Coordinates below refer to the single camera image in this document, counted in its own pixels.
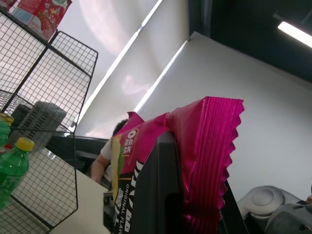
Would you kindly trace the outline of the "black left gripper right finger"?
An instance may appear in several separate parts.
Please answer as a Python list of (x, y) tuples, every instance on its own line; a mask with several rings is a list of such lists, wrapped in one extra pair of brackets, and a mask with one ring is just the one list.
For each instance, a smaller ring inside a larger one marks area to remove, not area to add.
[(224, 206), (220, 210), (221, 220), (217, 225), (217, 233), (248, 234), (249, 232), (227, 180), (225, 186), (227, 190), (223, 195)]

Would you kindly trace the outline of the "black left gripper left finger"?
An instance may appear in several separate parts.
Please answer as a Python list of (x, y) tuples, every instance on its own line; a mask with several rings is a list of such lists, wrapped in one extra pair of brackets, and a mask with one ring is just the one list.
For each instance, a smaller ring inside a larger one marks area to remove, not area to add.
[(135, 234), (183, 234), (179, 151), (172, 132), (160, 135), (136, 181)]

